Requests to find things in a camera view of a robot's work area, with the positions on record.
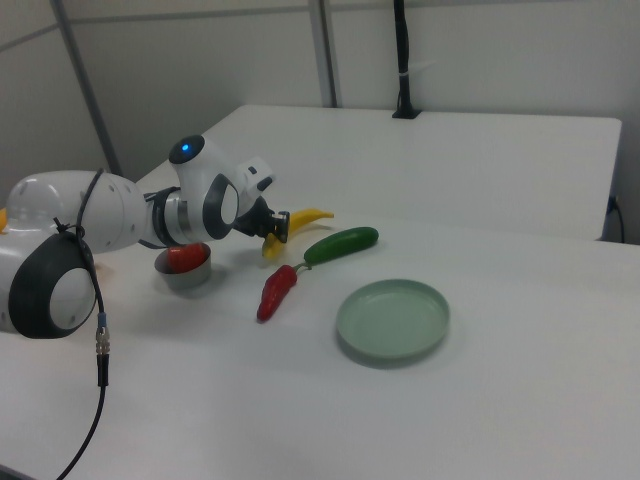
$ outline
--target red tomato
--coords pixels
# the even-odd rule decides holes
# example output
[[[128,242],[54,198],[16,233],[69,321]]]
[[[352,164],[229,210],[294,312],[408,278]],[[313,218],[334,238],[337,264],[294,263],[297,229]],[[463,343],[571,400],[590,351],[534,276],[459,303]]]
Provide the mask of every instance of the red tomato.
[[[173,273],[186,273],[198,268],[207,259],[207,251],[202,243],[193,243],[184,247],[169,247],[167,263]]]

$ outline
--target green plate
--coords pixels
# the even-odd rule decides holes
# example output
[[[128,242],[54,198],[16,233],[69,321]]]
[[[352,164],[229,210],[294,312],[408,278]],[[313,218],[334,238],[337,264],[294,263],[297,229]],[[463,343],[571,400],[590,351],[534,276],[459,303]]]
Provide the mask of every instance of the green plate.
[[[449,327],[449,305],[434,288],[412,280],[383,280],[356,290],[338,311],[342,345],[360,359],[419,358]]]

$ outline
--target green cucumber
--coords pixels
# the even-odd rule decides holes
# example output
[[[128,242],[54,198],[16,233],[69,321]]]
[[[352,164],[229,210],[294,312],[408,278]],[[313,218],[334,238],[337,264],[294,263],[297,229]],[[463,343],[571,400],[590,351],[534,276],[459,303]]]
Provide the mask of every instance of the green cucumber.
[[[372,227],[356,227],[329,235],[304,252],[304,261],[313,266],[359,252],[375,245],[378,231]]]

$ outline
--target white tabletop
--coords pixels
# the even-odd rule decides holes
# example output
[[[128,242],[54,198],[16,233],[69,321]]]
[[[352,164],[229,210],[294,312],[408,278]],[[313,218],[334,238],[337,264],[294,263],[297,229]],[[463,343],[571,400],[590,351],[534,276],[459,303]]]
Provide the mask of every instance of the white tabletop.
[[[283,177],[268,200],[307,206]],[[141,185],[172,179],[164,165]],[[356,225],[378,228],[379,244],[302,273],[265,325],[255,312],[276,267],[258,239],[211,243],[212,278],[182,294],[156,276],[155,251],[100,255],[111,385],[69,478],[637,476],[637,247],[344,207],[295,236],[281,261]],[[449,334],[405,368],[356,364],[335,340],[338,307],[396,277],[446,297]],[[98,396],[93,333],[88,322],[61,341],[0,336],[0,464],[51,478],[73,456]]]
[[[609,118],[397,120],[380,110],[245,106],[209,134],[237,163],[267,160],[278,203],[594,240],[620,127]]]

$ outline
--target pepper stem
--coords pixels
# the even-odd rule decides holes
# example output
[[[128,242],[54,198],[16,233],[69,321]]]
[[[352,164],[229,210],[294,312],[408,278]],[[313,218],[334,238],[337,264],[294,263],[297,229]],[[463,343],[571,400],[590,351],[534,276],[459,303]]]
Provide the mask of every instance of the pepper stem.
[[[293,269],[296,271],[296,274],[298,273],[298,270],[300,270],[301,268],[306,268],[308,270],[311,270],[311,265],[309,265],[307,262],[302,262],[296,265],[295,267],[293,267]]]

